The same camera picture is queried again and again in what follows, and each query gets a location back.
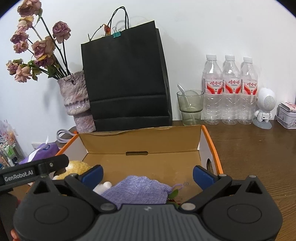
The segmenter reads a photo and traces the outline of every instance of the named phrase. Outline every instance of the green binder clip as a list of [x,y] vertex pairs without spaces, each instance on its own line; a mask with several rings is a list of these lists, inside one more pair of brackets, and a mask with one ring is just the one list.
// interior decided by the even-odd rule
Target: green binder clip
[[117,38],[117,37],[121,36],[121,32],[120,31],[117,32],[116,27],[113,27],[112,29],[114,31],[113,38]]

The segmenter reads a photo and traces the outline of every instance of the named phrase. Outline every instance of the box flap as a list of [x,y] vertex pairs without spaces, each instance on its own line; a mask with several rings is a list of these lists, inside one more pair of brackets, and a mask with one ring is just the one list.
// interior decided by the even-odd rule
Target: box flap
[[90,154],[126,152],[173,153],[196,151],[201,126],[167,126],[131,131],[81,133]]

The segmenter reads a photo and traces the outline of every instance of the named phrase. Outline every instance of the blue gripper pad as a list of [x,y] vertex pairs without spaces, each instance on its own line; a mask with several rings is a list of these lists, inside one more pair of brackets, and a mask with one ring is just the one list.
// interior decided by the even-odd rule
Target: blue gripper pad
[[102,180],[104,176],[104,170],[101,165],[95,165],[87,172],[79,175],[78,179],[88,188],[93,190]]
[[195,166],[193,169],[193,180],[202,190],[205,190],[213,185],[218,180],[218,177],[201,166]]

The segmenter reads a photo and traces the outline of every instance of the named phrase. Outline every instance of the gripper logo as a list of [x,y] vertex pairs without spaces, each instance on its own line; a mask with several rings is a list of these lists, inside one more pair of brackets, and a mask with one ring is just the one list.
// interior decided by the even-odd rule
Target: gripper logo
[[6,184],[10,184],[24,179],[29,179],[34,176],[36,176],[34,168],[26,168],[23,170],[7,173],[3,175],[3,179]]
[[14,174],[13,176],[10,176],[10,177],[5,177],[4,180],[5,180],[5,182],[14,181],[14,180],[20,179],[22,177],[27,177],[30,175],[33,175],[33,170],[30,170],[28,172],[19,173],[19,174]]

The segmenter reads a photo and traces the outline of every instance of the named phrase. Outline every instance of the plastic water bottle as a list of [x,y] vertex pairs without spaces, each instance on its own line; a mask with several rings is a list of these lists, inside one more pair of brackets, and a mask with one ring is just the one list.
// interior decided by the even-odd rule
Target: plastic water bottle
[[244,57],[244,65],[241,69],[242,93],[241,107],[239,110],[239,123],[249,125],[252,123],[255,107],[258,76],[253,67],[252,58]]
[[233,55],[225,55],[223,68],[223,96],[222,96],[222,122],[235,125],[239,118],[239,98],[241,94],[241,77]]
[[217,56],[207,54],[207,62],[202,73],[204,88],[204,121],[216,125],[221,119],[221,97],[223,89],[223,76],[217,64]]

